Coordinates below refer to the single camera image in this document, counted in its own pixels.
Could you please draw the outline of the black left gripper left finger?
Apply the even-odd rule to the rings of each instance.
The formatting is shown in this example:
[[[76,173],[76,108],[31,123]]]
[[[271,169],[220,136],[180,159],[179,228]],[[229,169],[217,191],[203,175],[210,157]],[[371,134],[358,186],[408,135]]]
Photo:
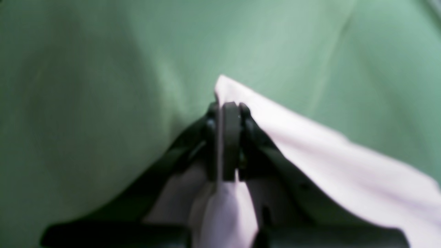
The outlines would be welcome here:
[[[43,233],[44,248],[190,248],[196,196],[217,179],[218,104],[187,129],[129,187],[77,220]]]

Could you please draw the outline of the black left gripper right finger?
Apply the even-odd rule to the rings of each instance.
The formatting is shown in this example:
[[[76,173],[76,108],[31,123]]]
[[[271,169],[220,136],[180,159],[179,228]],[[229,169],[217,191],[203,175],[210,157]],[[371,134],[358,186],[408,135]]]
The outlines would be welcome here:
[[[402,231],[356,217],[290,162],[246,104],[227,104],[227,180],[246,184],[253,248],[409,248]]]

